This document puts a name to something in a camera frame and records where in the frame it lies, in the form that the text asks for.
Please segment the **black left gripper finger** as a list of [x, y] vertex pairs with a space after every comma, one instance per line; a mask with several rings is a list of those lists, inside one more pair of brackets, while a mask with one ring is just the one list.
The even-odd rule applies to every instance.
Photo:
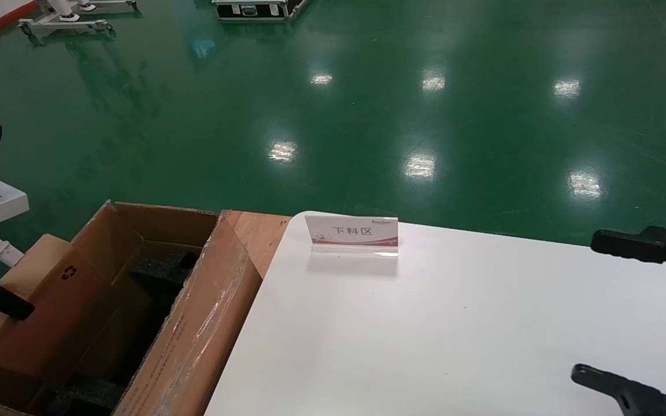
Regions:
[[0, 286], [0, 313], [24, 321], [34, 310], [35, 306], [32, 303]]

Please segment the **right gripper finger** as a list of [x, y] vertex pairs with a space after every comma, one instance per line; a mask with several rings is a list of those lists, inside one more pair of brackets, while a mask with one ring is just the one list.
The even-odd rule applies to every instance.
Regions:
[[571, 380], [613, 398], [624, 415], [666, 415], [666, 394], [650, 385], [584, 364], [573, 367]]
[[597, 230], [590, 242], [597, 253], [647, 263], [666, 263], [666, 228], [648, 226], [638, 234]]

